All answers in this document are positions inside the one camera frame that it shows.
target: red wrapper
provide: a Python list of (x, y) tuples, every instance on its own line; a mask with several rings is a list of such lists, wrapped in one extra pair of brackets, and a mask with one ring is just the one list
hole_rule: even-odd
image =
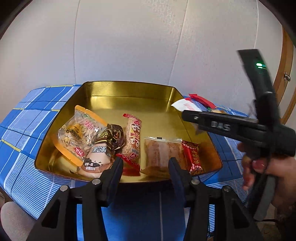
[(191, 175), (202, 174), (203, 168), (200, 164), (200, 159), (198, 156), (198, 144), (182, 141), (182, 147), (184, 150), (185, 159), (188, 166), (188, 171)]
[(125, 146), (122, 148), (122, 153), (117, 156), (121, 157), (125, 162), (123, 164), (123, 173), (134, 175), (135, 171), (140, 172), (140, 119), (130, 114), (123, 114), (128, 118), (125, 132)]

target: dried lemon slice bag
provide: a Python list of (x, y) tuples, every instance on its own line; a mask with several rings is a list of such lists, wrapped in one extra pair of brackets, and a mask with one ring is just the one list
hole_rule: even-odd
[(76, 105), (74, 116), (58, 131), (56, 148), (77, 166), (81, 166), (99, 132), (107, 123), (92, 111)]

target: wooden door frame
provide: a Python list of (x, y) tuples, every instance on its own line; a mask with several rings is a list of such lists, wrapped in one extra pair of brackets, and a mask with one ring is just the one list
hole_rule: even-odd
[[(277, 98), (278, 104), (280, 104), (288, 85), (288, 81), (284, 79), (284, 74), (285, 73), (287, 73), (288, 75), (291, 74), (292, 62), (293, 62), (293, 51), (294, 51), (293, 42), (290, 39), (288, 33), (283, 28), (281, 59), (280, 59), (279, 68), (276, 74), (276, 78), (273, 84), (274, 90), (276, 92), (276, 98)], [(296, 104), (296, 88), (294, 90), (294, 94), (289, 103), (289, 106), (286, 109), (285, 114), (283, 115), (283, 118), (281, 119), (281, 123), (286, 124), (295, 107), (295, 104)]]

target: gray fabric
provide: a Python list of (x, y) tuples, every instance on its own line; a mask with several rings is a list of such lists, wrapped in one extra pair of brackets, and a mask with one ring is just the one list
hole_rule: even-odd
[(26, 241), (35, 222), (15, 202), (7, 202), (1, 208), (1, 223), (11, 241)]

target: table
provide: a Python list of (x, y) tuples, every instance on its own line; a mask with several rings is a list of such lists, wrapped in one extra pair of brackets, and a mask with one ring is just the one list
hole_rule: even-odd
[[(50, 86), (31, 90), (0, 124), (0, 185), (28, 214), (38, 218), (61, 185), (71, 188), (84, 185), (34, 167), (41, 142), (54, 117), (80, 85)], [(195, 102), (202, 110), (204, 106)], [(247, 116), (239, 111), (216, 105), (230, 115)], [(219, 172), (199, 176), (206, 185), (221, 188), (231, 186), (241, 200), (242, 157), (238, 141), (209, 133), (223, 162)], [(77, 207), (79, 240), (83, 240), (82, 209)], [(119, 190), (115, 201), (102, 208), (110, 241), (183, 240), (189, 210), (176, 200), (173, 190)], [(210, 230), (214, 230), (214, 206), (210, 206)]]

